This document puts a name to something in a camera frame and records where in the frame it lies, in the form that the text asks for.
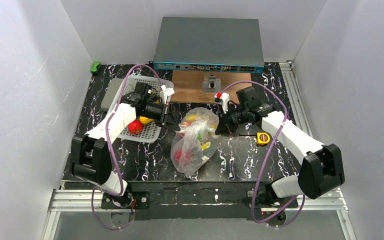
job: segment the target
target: plastic bag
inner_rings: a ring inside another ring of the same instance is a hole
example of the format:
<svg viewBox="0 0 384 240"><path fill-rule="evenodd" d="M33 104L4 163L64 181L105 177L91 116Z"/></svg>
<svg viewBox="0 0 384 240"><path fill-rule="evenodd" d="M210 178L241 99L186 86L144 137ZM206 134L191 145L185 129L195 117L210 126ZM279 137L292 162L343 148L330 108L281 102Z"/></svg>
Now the plastic bag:
<svg viewBox="0 0 384 240"><path fill-rule="evenodd" d="M218 125L219 117L204 107L184 116L171 144L170 158L177 171L191 178L213 156L221 142L215 135Z"/></svg>

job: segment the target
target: yellow fruit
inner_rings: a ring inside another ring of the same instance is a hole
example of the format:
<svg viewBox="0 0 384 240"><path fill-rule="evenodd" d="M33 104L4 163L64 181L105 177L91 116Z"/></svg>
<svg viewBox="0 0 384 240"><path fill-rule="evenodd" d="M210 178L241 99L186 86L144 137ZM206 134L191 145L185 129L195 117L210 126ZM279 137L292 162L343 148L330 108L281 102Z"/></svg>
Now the yellow fruit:
<svg viewBox="0 0 384 240"><path fill-rule="evenodd" d="M211 142L208 141L201 146L201 149L204 151L205 149L208 149L209 147L211 147Z"/></svg>
<svg viewBox="0 0 384 240"><path fill-rule="evenodd" d="M143 124L143 125L147 125L147 124L149 124L152 121L153 121L153 119L151 119L151 118L147 118L147 117L144 117L144 116L140 116L139 117L139 122L141 124Z"/></svg>
<svg viewBox="0 0 384 240"><path fill-rule="evenodd" d="M187 117L185 117L185 119L184 120L186 120L186 121L188 121L188 122L195 122L197 119L196 119L196 116L195 116L195 114L191 114L191 115L189 115L189 116L187 116Z"/></svg>

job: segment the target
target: yellow tape measure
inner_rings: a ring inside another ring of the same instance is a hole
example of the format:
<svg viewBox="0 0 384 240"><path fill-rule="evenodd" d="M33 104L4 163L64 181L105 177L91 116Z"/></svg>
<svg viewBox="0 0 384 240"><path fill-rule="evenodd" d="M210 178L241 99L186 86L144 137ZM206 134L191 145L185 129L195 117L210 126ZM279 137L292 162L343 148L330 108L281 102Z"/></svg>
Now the yellow tape measure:
<svg viewBox="0 0 384 240"><path fill-rule="evenodd" d="M257 144L258 145L266 145L270 142L270 135L268 135L265 132L258 132L257 133Z"/></svg>

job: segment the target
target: marbled black surface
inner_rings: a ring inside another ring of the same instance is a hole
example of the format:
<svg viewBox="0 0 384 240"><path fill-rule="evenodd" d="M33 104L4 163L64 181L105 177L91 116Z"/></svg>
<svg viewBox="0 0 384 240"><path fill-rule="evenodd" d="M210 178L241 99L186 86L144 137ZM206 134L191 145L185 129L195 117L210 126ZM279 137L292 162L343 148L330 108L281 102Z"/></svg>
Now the marbled black surface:
<svg viewBox="0 0 384 240"><path fill-rule="evenodd" d="M105 117L101 110L101 102L111 79L124 78L132 66L100 66L99 74L90 80L75 131L76 135L86 133ZM172 71L159 71L158 75L163 79L171 80L172 73ZM152 73L147 68L138 68L133 74L152 77ZM252 74L251 79L275 92L288 107L289 119L294 121L278 63L268 63L263 74ZM273 96L259 86L254 87L261 99L281 109ZM218 109L217 104L175 103L173 105L175 117L180 122L189 110L196 107L204 107L214 112ZM172 130L161 129L159 138L154 143L143 144L117 139L113 147L116 150L123 178L127 181L255 181L268 146L257 146L255 137L239 136L239 134L256 134L259 131L262 132L255 125L244 124L234 135L222 135L218 151L191 179L177 172L170 159L170 148L175 136ZM299 169L300 166L295 157L280 142L277 142L265 167L262 181L295 175L298 174ZM76 180L69 173L68 165L65 168L63 180Z"/></svg>

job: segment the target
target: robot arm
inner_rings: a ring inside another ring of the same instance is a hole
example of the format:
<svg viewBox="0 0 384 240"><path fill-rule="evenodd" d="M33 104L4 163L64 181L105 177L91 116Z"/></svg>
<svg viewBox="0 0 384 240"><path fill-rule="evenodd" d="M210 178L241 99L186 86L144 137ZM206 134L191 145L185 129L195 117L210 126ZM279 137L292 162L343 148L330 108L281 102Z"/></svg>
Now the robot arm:
<svg viewBox="0 0 384 240"><path fill-rule="evenodd" d="M123 95L121 103L108 112L106 117L92 130L83 136L74 136L71 141L70 171L73 176L89 181L102 189L112 193L124 194L126 187L121 188L120 178L113 172L108 144L113 144L117 136L133 122L137 116L154 119L160 127L166 127L179 131L171 111L169 96L174 93L172 88L161 86L159 95L152 94L151 86L143 82L137 82L133 92ZM107 142L106 125L111 142Z"/></svg>
<svg viewBox="0 0 384 240"><path fill-rule="evenodd" d="M316 199L344 183L341 151L336 145L326 146L308 136L292 121L283 122L284 114L272 105L261 102L253 87L241 89L236 94L239 106L225 104L225 100L229 99L227 93L218 93L215 96L216 102L222 105L216 134L225 130L234 132L239 124L253 123L274 136L283 125L277 140L301 164L299 175L283 177L266 186L266 194L270 194L269 199L278 200L301 194Z"/></svg>

